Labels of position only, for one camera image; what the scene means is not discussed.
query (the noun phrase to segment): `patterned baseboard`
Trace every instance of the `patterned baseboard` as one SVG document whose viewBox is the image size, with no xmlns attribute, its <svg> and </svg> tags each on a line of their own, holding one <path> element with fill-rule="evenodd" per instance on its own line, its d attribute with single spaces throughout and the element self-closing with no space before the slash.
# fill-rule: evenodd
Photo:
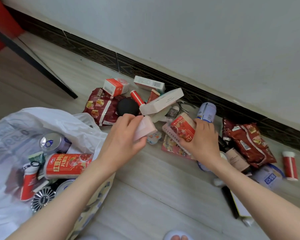
<svg viewBox="0 0 300 240">
<path fill-rule="evenodd" d="M 259 113 L 253 112 L 100 45 L 46 24 L 22 12 L 10 7 L 6 8 L 20 26 L 28 32 L 127 76 L 134 77 L 138 75 L 164 82 L 167 91 L 182 88 L 184 92 L 183 100 L 198 107 L 204 102 L 211 102 L 216 105 L 218 116 L 226 117 L 241 124 L 257 122 L 263 135 L 300 150 L 300 131 L 296 129 L 271 120 Z"/>
</svg>

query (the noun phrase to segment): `tile floor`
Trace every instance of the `tile floor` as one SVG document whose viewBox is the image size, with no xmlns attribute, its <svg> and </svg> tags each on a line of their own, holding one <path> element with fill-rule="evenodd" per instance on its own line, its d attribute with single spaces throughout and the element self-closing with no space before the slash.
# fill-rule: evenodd
<svg viewBox="0 0 300 240">
<path fill-rule="evenodd" d="M 41 75 L 8 48 L 0 52 L 0 119 L 27 107 L 63 109 L 80 113 L 91 91 L 110 77 L 130 77 L 106 68 L 30 33 L 15 41 L 79 96 L 76 100 Z M 136 88 L 146 99 L 147 91 Z M 221 118 L 214 122 L 220 129 Z M 280 153 L 296 152 L 298 182 L 284 181 L 276 192 L 300 207 L 300 152 L 265 138 L 278 166 Z M 268 239 L 257 224 L 245 227 L 232 213 L 212 173 L 199 170 L 194 161 L 172 156 L 161 145 L 147 145 L 116 174 L 102 208 L 82 235 L 103 239 L 162 239 L 172 229 L 184 230 L 194 239 Z"/>
</svg>

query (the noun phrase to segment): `person's left hand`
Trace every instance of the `person's left hand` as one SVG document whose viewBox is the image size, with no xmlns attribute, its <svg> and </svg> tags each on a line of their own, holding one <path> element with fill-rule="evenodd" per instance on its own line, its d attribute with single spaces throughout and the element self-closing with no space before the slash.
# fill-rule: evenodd
<svg viewBox="0 0 300 240">
<path fill-rule="evenodd" d="M 103 161 L 115 172 L 143 149 L 147 137 L 133 142 L 134 133 L 142 119 L 143 115 L 134 116 L 125 113 L 120 116 L 105 139 L 97 160 Z"/>
</svg>

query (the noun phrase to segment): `red and white tube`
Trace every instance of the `red and white tube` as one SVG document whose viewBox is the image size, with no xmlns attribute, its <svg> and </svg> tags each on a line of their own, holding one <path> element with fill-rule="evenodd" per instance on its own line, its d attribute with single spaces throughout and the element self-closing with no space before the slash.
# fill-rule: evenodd
<svg viewBox="0 0 300 240">
<path fill-rule="evenodd" d="M 130 92 L 130 96 L 131 98 L 136 101 L 136 103 L 139 105 L 139 107 L 142 105 L 142 104 L 145 104 L 145 102 L 142 100 L 142 98 L 140 97 L 140 95 L 136 92 L 136 90 L 132 90 Z"/>
<path fill-rule="evenodd" d="M 298 173 L 294 152 L 282 152 L 284 173 L 287 180 L 298 181 Z"/>
<path fill-rule="evenodd" d="M 34 196 L 35 193 L 32 192 L 32 190 L 35 182 L 37 181 L 38 169 L 39 167 L 30 166 L 24 170 L 23 186 L 21 189 L 20 200 L 27 201 Z"/>
</svg>

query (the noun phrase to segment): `white wall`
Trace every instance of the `white wall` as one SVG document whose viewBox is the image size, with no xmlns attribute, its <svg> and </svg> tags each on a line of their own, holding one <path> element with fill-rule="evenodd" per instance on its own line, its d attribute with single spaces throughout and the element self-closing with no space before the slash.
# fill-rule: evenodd
<svg viewBox="0 0 300 240">
<path fill-rule="evenodd" d="M 300 0 L 3 1 L 300 125 Z"/>
</svg>

